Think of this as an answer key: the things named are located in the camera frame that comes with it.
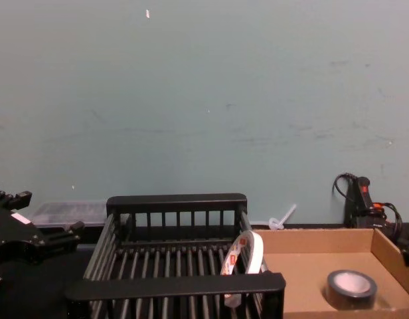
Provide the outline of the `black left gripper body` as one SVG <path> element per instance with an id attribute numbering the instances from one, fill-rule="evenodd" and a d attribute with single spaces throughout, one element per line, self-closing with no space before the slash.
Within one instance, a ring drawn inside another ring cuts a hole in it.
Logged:
<path id="1" fill-rule="evenodd" d="M 26 217 L 0 207 L 0 263 L 38 259 L 41 232 Z"/>

